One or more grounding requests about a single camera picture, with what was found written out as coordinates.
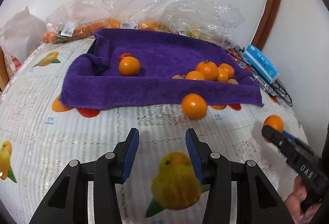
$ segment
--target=finger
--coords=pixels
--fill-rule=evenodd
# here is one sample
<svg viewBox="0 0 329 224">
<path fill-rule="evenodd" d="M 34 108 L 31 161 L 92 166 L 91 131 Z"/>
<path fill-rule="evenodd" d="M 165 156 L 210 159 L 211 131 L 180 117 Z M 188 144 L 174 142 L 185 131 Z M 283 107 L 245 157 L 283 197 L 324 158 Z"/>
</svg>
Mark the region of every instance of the finger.
<svg viewBox="0 0 329 224">
<path fill-rule="evenodd" d="M 285 200 L 285 205 L 288 208 L 290 215 L 297 221 L 303 217 L 303 212 L 300 208 L 300 199 L 291 193 Z"/>
<path fill-rule="evenodd" d="M 318 211 L 319 207 L 321 206 L 321 203 L 318 203 L 318 204 L 315 204 L 315 205 L 312 205 L 305 213 L 305 218 L 307 220 L 310 220 L 314 215 L 315 213 Z"/>
<path fill-rule="evenodd" d="M 297 221 L 294 217 L 292 217 L 292 220 L 295 222 L 295 224 L 299 224 L 299 221 Z"/>
<path fill-rule="evenodd" d="M 307 191 L 301 176 L 296 176 L 293 184 L 293 194 L 300 200 L 305 200 Z"/>
</svg>

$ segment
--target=green leaf illustration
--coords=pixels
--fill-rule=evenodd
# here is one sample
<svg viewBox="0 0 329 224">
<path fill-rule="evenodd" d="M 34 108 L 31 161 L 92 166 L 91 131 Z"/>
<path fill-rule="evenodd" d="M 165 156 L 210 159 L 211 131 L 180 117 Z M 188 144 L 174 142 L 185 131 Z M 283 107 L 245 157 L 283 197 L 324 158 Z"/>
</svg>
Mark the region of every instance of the green leaf illustration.
<svg viewBox="0 0 329 224">
<path fill-rule="evenodd" d="M 60 63 L 60 60 L 58 58 L 54 59 L 52 63 Z"/>
<path fill-rule="evenodd" d="M 17 183 L 16 177 L 14 176 L 13 169 L 9 166 L 7 177 L 10 178 L 13 182 Z"/>
<path fill-rule="evenodd" d="M 145 218 L 152 217 L 163 210 L 165 210 L 165 208 L 159 205 L 154 199 L 152 199 L 151 203 L 147 208 Z"/>
<path fill-rule="evenodd" d="M 201 193 L 207 192 L 209 190 L 210 190 L 210 184 L 208 184 L 208 185 L 202 185 Z"/>
</svg>

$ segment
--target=red logo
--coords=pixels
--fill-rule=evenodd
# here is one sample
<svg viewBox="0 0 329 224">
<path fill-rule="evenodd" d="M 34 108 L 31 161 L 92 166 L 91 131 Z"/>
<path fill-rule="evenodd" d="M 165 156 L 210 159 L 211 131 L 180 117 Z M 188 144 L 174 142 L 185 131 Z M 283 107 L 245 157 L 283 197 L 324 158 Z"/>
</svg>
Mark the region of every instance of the red logo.
<svg viewBox="0 0 329 224">
<path fill-rule="evenodd" d="M 19 69 L 19 67 L 22 66 L 22 64 L 19 62 L 19 60 L 15 57 L 12 57 L 12 62 L 14 63 L 15 65 L 15 70 L 17 71 Z"/>
</svg>

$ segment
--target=purple microfiber cloth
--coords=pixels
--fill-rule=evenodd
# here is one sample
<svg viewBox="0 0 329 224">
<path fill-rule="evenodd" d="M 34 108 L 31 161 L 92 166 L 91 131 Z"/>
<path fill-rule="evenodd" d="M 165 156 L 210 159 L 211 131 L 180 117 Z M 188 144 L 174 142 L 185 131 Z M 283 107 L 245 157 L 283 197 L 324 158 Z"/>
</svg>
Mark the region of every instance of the purple microfiber cloth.
<svg viewBox="0 0 329 224">
<path fill-rule="evenodd" d="M 248 103 L 262 106 L 259 86 L 219 46 L 194 38 L 156 31 L 101 29 L 86 54 L 77 57 L 64 79 L 60 101 L 73 108 L 180 104 L 189 93 L 208 105 Z M 141 64 L 136 76 L 119 73 L 119 56 L 129 52 Z M 209 60 L 227 63 L 239 85 L 215 81 L 172 79 Z"/>
</svg>

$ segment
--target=white paper bag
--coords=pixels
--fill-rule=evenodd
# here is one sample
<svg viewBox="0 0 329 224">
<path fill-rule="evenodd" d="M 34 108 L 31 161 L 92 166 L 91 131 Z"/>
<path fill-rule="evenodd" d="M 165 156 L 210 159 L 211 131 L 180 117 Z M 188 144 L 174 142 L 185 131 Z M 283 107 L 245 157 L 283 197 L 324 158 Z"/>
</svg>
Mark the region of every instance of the white paper bag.
<svg viewBox="0 0 329 224">
<path fill-rule="evenodd" d="M 0 46 L 10 67 L 10 70 L 7 69 L 9 77 L 12 77 L 28 56 L 40 45 L 41 35 L 28 7 L 16 13 L 0 29 Z"/>
</svg>

